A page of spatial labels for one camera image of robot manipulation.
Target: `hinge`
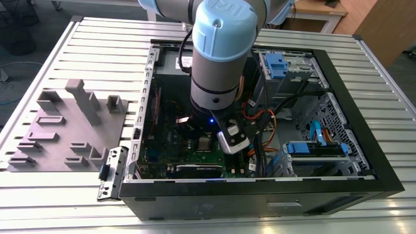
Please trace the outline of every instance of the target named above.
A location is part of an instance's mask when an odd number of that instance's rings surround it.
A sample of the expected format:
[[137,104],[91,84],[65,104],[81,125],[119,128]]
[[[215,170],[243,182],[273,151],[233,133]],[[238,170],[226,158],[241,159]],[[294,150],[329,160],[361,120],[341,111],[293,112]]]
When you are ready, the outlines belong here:
[[102,180],[98,201],[121,201],[119,191],[123,182],[129,148],[125,146],[110,150],[107,163],[102,166],[99,179]]

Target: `cable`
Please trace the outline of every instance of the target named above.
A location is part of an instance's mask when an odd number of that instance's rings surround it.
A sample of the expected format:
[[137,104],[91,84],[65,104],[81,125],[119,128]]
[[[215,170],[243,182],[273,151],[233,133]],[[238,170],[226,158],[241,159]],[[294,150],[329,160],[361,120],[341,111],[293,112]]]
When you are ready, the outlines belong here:
[[257,120],[262,115],[263,115],[263,113],[265,113],[265,110],[261,110],[254,116],[249,116],[247,114],[246,114],[246,106],[247,106],[247,103],[249,102],[245,102],[243,103],[243,105],[242,105],[242,112],[243,112],[243,115],[245,115],[245,117],[249,119],[249,120]]
[[[267,141],[266,143],[262,144],[262,147],[261,147],[262,155],[261,155],[261,156],[263,156],[263,147],[265,147],[266,151],[267,151],[267,149],[269,149],[267,146],[271,144],[271,142],[273,142],[273,140],[274,140],[275,133],[277,133],[277,128],[278,128],[277,116],[274,115],[274,112],[273,112],[271,110],[267,110],[267,111],[269,111],[269,113],[270,113],[270,114],[273,115],[273,117],[274,117],[275,128],[274,128],[274,132],[273,132],[273,135],[271,135],[269,141]],[[266,176],[267,176],[267,157],[266,157],[266,156],[263,157],[262,170],[263,170],[262,175],[263,175],[263,177],[266,177]]]
[[[274,123],[275,123],[275,126],[274,126],[273,135],[271,135],[269,141],[263,143],[263,147],[265,147],[265,151],[266,151],[266,152],[273,152],[273,151],[279,151],[278,149],[274,149],[274,148],[267,147],[267,146],[270,145],[270,143],[273,142],[273,140],[274,140],[274,136],[275,136],[277,129],[278,129],[278,121],[277,121],[277,116],[275,116],[273,110],[267,110],[267,111],[269,111],[269,112],[271,113],[271,115],[274,116]],[[247,153],[247,156],[253,156],[254,154],[255,154],[255,149],[253,149],[253,150]]]
[[266,169],[266,173],[269,174],[269,172],[271,171],[271,169],[274,169],[274,166],[275,164],[278,163],[281,157],[279,157],[279,154],[277,154],[274,157],[273,157],[273,161],[271,161],[271,165],[267,167]]
[[14,101],[10,101],[10,102],[0,103],[0,106],[13,104],[14,102],[21,101],[21,99],[22,99],[22,98],[19,98],[19,99],[17,99],[17,100],[14,100]]
[[267,87],[266,87],[266,76],[265,76],[265,73],[262,72],[262,65],[261,65],[261,61],[259,61],[259,58],[257,57],[257,54],[255,54],[255,51],[251,50],[251,53],[253,53],[253,57],[257,61],[257,64],[258,64],[258,68],[261,70],[261,79],[262,79],[262,82],[263,82],[263,94],[265,94],[265,111],[267,111],[267,108],[269,108],[269,94],[267,94]]
[[235,97],[235,101],[239,101],[242,96],[243,96],[243,91],[245,91],[245,81],[246,81],[246,78],[245,76],[241,76],[241,85],[239,85],[239,92],[237,94],[237,97]]
[[183,48],[185,48],[185,44],[187,43],[190,36],[193,34],[193,30],[190,30],[187,36],[185,37],[183,41],[182,41],[182,46],[181,46],[181,56],[179,56],[179,64],[181,64],[181,68],[182,71],[186,72],[187,74],[191,74],[191,67],[183,67]]
[[327,142],[334,142],[329,129],[325,129],[323,133],[325,133],[325,136],[326,136],[326,141]]
[[[19,64],[19,63],[31,63],[31,64],[38,64],[38,65],[42,65],[42,66],[43,66],[43,64],[39,63],[39,62],[19,61],[19,62],[11,62],[11,63],[9,63],[9,64],[6,64],[6,65],[0,65],[0,68],[2,68],[2,67],[7,67],[7,66],[14,65],[14,64]],[[0,83],[2,83],[2,84],[9,84],[10,82],[11,82],[11,78],[9,79],[9,81],[7,81],[7,80],[3,80],[3,78],[2,78],[2,73],[0,73]]]
[[297,19],[297,4],[295,3],[294,3],[294,14],[293,14],[291,19],[293,19],[293,21],[291,21],[291,25],[293,25],[295,22],[295,19]]
[[9,64],[6,64],[6,65],[0,65],[0,67],[7,67],[7,66],[14,65],[14,64],[18,64],[18,63],[34,63],[34,64],[38,64],[38,65],[42,65],[42,66],[43,66],[43,64],[39,63],[39,62],[22,61],[22,62],[11,62],[11,63],[9,63]]

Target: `aluminum table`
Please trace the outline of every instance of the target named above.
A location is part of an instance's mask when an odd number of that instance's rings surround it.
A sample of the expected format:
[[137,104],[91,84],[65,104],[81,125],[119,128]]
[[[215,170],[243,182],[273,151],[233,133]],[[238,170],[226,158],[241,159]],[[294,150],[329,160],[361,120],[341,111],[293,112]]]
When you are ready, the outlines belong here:
[[[0,168],[34,121],[42,90],[71,97],[70,78],[85,79],[98,98],[119,95],[130,101],[121,138],[130,146],[150,41],[187,34],[179,23],[74,19],[0,133]],[[123,202],[97,202],[98,173],[0,172],[0,232],[416,233],[416,110],[366,43],[347,35],[263,30],[257,44],[327,50],[405,192],[330,216],[142,222]]]

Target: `black cable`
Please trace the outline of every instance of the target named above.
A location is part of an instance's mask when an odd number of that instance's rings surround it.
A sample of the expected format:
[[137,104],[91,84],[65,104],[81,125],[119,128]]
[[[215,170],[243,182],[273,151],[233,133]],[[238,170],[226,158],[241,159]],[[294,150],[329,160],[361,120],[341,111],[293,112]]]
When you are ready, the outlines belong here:
[[294,101],[295,99],[303,97],[303,96],[323,96],[327,93],[327,91],[317,91],[317,92],[305,92],[295,94],[285,99],[283,102],[278,105],[278,107],[274,109],[274,114],[278,115],[278,113],[285,109],[285,107]]
[[265,95],[265,111],[267,112],[267,109],[269,109],[269,94],[267,94],[267,87],[266,87],[266,75],[265,75],[265,72],[262,70],[262,65],[261,65],[261,61],[259,61],[259,58],[257,56],[257,53],[254,50],[251,50],[251,53],[253,53],[253,57],[257,61],[257,64],[258,64],[258,68],[261,70],[261,79],[262,79],[262,83],[263,83],[263,95]]
[[[257,56],[257,53],[254,50],[251,50],[253,57],[258,64],[258,69],[261,70],[261,79],[263,84],[263,95],[265,95],[265,112],[269,113],[269,94],[267,94],[267,87],[266,87],[266,75],[262,70],[261,60]],[[255,142],[262,141],[262,137],[255,137]],[[262,152],[263,150],[263,144],[258,145],[255,144],[255,153]],[[257,176],[262,175],[261,177],[266,177],[266,165],[267,165],[267,158],[263,157],[263,155],[257,154]]]
[[294,14],[293,14],[293,22],[291,22],[291,25],[294,24],[295,19],[297,19],[297,4],[294,3]]
[[179,64],[181,64],[181,68],[182,68],[182,71],[191,74],[191,67],[183,67],[183,48],[185,48],[185,44],[187,43],[189,39],[190,39],[190,36],[193,34],[193,30],[190,30],[187,36],[185,37],[183,41],[182,41],[182,46],[181,46],[181,57],[179,57]]

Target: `floor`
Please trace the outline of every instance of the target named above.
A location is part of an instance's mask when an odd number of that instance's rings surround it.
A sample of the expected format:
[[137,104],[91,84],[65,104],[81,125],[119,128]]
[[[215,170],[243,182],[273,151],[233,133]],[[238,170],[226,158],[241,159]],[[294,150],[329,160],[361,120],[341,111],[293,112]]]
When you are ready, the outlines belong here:
[[[27,56],[17,57],[11,56],[0,47],[0,65],[17,61],[43,63],[74,15],[127,20],[147,20],[146,11],[141,7],[101,5],[99,10],[95,4],[70,2],[63,2],[62,7],[62,11],[55,11],[50,1],[38,0],[35,9],[41,23],[30,27],[37,41],[37,51]],[[18,100],[25,95],[39,68],[41,66],[37,64],[15,64],[6,68],[13,80],[7,85],[0,83],[0,130],[2,126],[7,123],[19,102],[17,101],[9,105],[2,105],[2,103]],[[416,60],[411,60],[406,55],[402,55],[395,64],[389,68],[389,71],[405,93],[409,95],[413,103],[416,104]]]

